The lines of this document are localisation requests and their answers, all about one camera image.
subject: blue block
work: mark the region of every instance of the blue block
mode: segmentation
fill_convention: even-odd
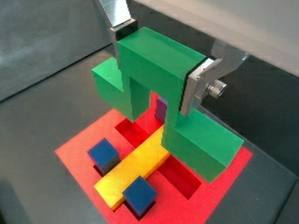
[[[120,162],[119,152],[105,138],[88,151],[88,154],[103,175],[105,175]]]
[[[124,191],[125,202],[140,218],[155,202],[156,190],[143,177],[137,177],[132,185]]]

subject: red base plate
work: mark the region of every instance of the red base plate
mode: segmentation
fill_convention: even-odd
[[[135,122],[137,124],[135,127],[141,128],[148,135],[152,135],[163,125],[155,118],[155,100],[156,95],[152,96],[152,107]],[[121,159],[135,149],[131,143],[139,143],[132,139],[127,141],[120,134],[121,131],[124,132],[124,127],[121,127],[120,132],[116,129],[124,120],[125,118],[112,109],[55,151],[99,212],[108,223],[204,223],[244,169],[252,153],[241,147],[228,169],[211,184],[181,164],[185,171],[200,183],[196,191],[187,197],[189,199],[180,193],[180,187],[173,186],[175,179],[167,177],[169,172],[164,176],[159,171],[155,171],[147,180],[157,191],[156,203],[143,219],[137,220],[125,205],[121,205],[113,212],[99,196],[93,185],[99,182],[100,175],[93,169],[88,154],[88,150],[103,138],[113,144]]]

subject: green block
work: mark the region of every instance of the green block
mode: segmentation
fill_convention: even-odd
[[[212,181],[227,169],[243,140],[197,110],[179,113],[185,74],[205,56],[148,28],[117,42],[115,59],[92,69],[101,98],[133,121],[148,108],[149,92],[167,101],[163,147]]]

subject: block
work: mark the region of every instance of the block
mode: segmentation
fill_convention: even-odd
[[[147,177],[169,157],[169,151],[161,146],[164,126],[147,138],[131,152],[115,169],[95,184],[99,195],[112,210],[124,202],[123,191],[136,178]]]
[[[228,169],[211,184],[207,183],[184,164],[181,164],[201,182],[200,188],[191,196],[191,199],[183,197],[173,187],[173,183],[168,181],[159,171],[155,171],[147,181],[159,192],[155,200],[156,203],[153,204],[149,213],[145,214],[141,220],[137,220],[125,205],[121,205],[116,211],[112,211],[96,192],[93,185],[99,182],[100,176],[93,169],[93,162],[91,161],[88,154],[92,146],[97,144],[99,139],[103,138],[115,145],[120,156],[125,156],[131,152],[131,149],[133,150],[129,142],[115,130],[115,127],[124,121],[124,119],[125,118],[115,109],[109,110],[108,113],[55,151],[99,213],[105,218],[107,223],[111,224],[205,223],[213,209],[217,207],[217,204],[229,190],[233,181],[237,179],[241,170],[247,167],[251,152],[245,148],[240,149]],[[147,132],[148,130],[155,132],[152,129],[145,129],[145,125],[151,128],[157,125],[155,119],[155,99],[152,99],[151,109],[137,119],[137,124]]]
[[[156,190],[140,176],[124,190],[125,202],[139,218],[141,218],[141,216],[145,214],[145,211],[155,203],[156,195]]]
[[[149,137],[136,122],[129,122],[127,119],[116,126],[116,130],[125,140],[136,148]]]
[[[145,27],[117,47],[121,71],[113,58],[92,69],[100,97],[129,121],[145,112],[151,91],[167,100],[163,147],[212,182],[244,141],[197,110],[180,114],[185,75],[205,56]]]
[[[183,197],[188,200],[199,190],[201,182],[188,169],[185,169],[180,161],[177,161],[173,156],[169,156],[157,171],[163,174]]]
[[[156,109],[153,115],[161,123],[164,123],[165,110],[167,110],[167,100],[163,97],[159,97],[156,100]]]
[[[119,152],[105,138],[88,151],[88,154],[103,175],[105,175],[120,162]]]

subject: yellow block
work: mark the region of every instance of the yellow block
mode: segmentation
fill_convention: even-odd
[[[109,208],[116,210],[124,202],[123,191],[136,178],[147,178],[171,156],[161,146],[164,126],[145,139],[112,171],[95,184],[95,188]]]

